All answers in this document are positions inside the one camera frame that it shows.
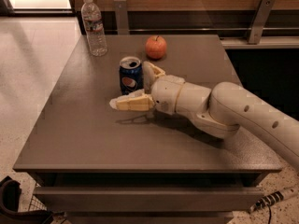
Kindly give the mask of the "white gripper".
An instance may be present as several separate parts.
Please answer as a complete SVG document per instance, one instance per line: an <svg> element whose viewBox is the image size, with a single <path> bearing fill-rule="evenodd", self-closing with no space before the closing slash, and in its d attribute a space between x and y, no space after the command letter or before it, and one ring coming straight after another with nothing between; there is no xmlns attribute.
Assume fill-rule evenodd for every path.
<svg viewBox="0 0 299 224"><path fill-rule="evenodd" d="M165 71L151 62L144 61L144 90L133 91L127 95L111 99L109 105L120 111L149 111L155 108L168 115L175 113L178 94L185 84L182 77L165 76Z"/></svg>

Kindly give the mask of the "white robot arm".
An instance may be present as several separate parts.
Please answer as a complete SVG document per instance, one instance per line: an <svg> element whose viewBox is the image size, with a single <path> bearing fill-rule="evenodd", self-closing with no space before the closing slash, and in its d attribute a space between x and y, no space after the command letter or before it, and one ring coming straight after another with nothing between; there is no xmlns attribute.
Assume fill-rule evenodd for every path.
<svg viewBox="0 0 299 224"><path fill-rule="evenodd" d="M270 146L289 165L299 169L299 121L255 94L231 82L214 88L168 75L150 62L143 64L144 87L110 101L121 111L178 114L197 129L227 139L243 127Z"/></svg>

